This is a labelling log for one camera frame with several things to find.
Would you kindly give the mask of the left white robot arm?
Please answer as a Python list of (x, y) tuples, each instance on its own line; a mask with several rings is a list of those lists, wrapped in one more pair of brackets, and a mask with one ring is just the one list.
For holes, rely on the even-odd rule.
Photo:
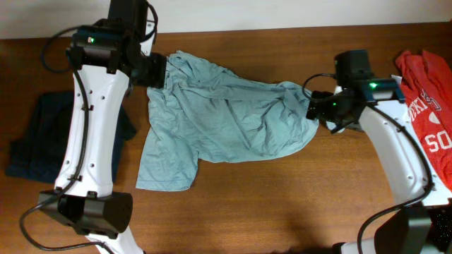
[(113, 189), (112, 155), (124, 95), (134, 85), (164, 85), (166, 59), (152, 52), (157, 24), (149, 2), (112, 1), (106, 18), (72, 29), (66, 50), (74, 78), (69, 140), (37, 209), (101, 253), (141, 251), (129, 226), (133, 198)]

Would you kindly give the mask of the light teal t-shirt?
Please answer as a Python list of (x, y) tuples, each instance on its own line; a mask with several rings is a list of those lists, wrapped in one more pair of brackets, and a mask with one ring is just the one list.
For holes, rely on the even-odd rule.
[(309, 100), (298, 84), (247, 80), (182, 51), (167, 58), (164, 87), (148, 89), (147, 96), (150, 130), (136, 181), (147, 191), (190, 189), (201, 160), (286, 157), (319, 127), (307, 118)]

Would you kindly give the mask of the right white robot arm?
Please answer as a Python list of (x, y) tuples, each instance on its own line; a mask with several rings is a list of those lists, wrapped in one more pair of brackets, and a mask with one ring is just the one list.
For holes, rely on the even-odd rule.
[(334, 58), (335, 92), (307, 96), (307, 118), (365, 132), (386, 173), (396, 204), (368, 218), (354, 242), (334, 253), (450, 253), (451, 191), (436, 173), (412, 126), (400, 78), (377, 78), (368, 53)]

